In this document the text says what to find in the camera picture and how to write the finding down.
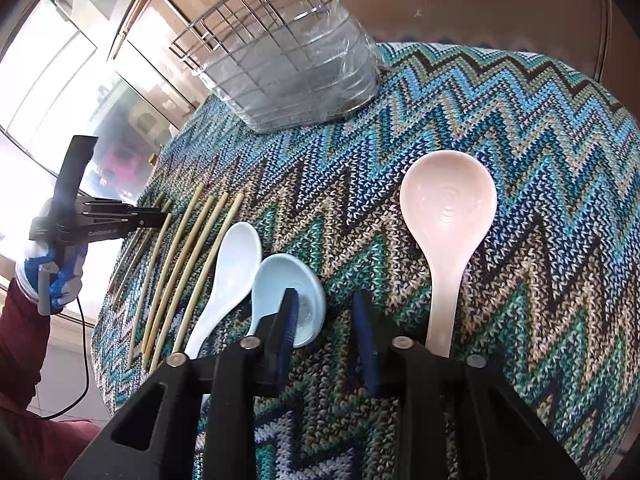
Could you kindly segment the red sleeved left forearm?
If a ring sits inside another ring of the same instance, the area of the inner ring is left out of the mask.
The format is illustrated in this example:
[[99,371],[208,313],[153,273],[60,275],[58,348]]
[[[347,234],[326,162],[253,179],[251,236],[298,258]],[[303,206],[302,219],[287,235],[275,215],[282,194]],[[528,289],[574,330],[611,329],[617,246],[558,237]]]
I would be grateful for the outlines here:
[[47,420],[29,403],[40,383],[50,320],[10,281],[0,323],[1,422],[45,479],[62,479],[101,428],[88,420]]

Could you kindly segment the blue white gloved left hand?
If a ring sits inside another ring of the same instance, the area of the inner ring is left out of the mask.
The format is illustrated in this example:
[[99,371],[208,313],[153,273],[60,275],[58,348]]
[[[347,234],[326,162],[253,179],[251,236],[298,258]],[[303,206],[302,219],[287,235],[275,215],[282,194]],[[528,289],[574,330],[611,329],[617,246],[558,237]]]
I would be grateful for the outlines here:
[[37,304],[40,315],[56,315],[78,298],[88,245],[64,248],[62,263],[56,249],[43,240],[30,240],[17,261],[15,278],[25,296]]

